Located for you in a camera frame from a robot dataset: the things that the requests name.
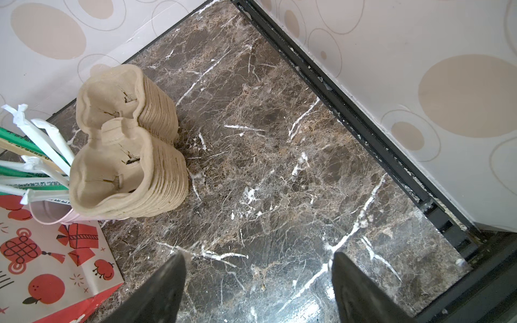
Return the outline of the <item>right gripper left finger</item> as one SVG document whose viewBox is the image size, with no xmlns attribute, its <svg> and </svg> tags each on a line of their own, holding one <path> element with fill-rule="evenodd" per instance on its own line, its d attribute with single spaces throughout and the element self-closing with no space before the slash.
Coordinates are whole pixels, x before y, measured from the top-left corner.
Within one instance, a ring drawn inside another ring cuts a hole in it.
<svg viewBox="0 0 517 323">
<path fill-rule="evenodd" d="M 174 253 L 105 322 L 176 322 L 187 277 L 182 253 Z"/>
</svg>

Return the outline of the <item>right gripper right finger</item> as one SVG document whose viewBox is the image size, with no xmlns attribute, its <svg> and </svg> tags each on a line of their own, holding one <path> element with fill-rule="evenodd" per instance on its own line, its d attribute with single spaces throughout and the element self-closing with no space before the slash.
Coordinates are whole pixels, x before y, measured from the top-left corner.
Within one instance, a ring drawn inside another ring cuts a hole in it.
<svg viewBox="0 0 517 323">
<path fill-rule="evenodd" d="M 415 322 L 342 252 L 333 255 L 332 284 L 342 322 Z"/>
</svg>

